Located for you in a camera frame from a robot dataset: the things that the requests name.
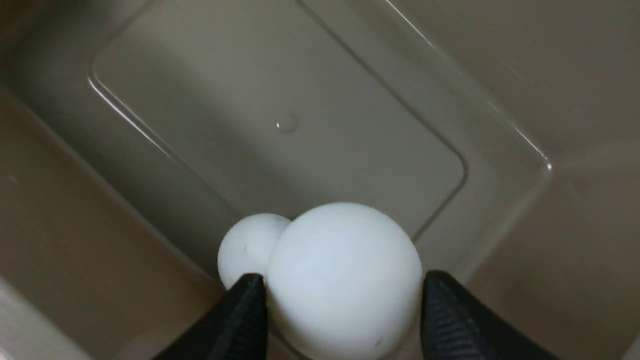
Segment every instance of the beige wall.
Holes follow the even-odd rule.
[[[94,359],[140,351],[140,341],[153,353],[212,307],[216,286],[116,203],[6,92],[0,114],[0,277]],[[39,339],[0,337],[0,347],[12,341]]]
[[[640,331],[640,3],[391,2],[556,166],[472,289],[564,359],[619,359]]]

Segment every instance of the small white ball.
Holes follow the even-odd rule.
[[[244,274],[265,276],[271,252],[291,220],[259,214],[242,219],[225,235],[218,252],[218,272],[227,289]]]
[[[415,324],[422,265],[391,218],[329,204],[282,234],[267,271],[270,310],[289,343],[315,360],[375,360]]]

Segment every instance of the water droplet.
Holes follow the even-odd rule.
[[[288,117],[276,121],[276,127],[281,133],[288,135],[298,129],[299,123],[298,116],[292,113]]]

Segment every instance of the black clamp jaw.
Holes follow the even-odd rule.
[[[264,278],[246,274],[154,360],[265,360],[268,331]],[[424,280],[420,338],[425,360],[557,360],[441,271]]]

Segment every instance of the ping pong ball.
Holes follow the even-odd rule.
[[[377,360],[419,314],[422,265],[391,218],[359,204],[313,209],[284,230],[266,273],[269,310],[314,360]]]
[[[218,272],[226,289],[244,274],[265,276],[269,259],[280,235],[291,220],[274,214],[242,219],[227,233],[218,251]]]

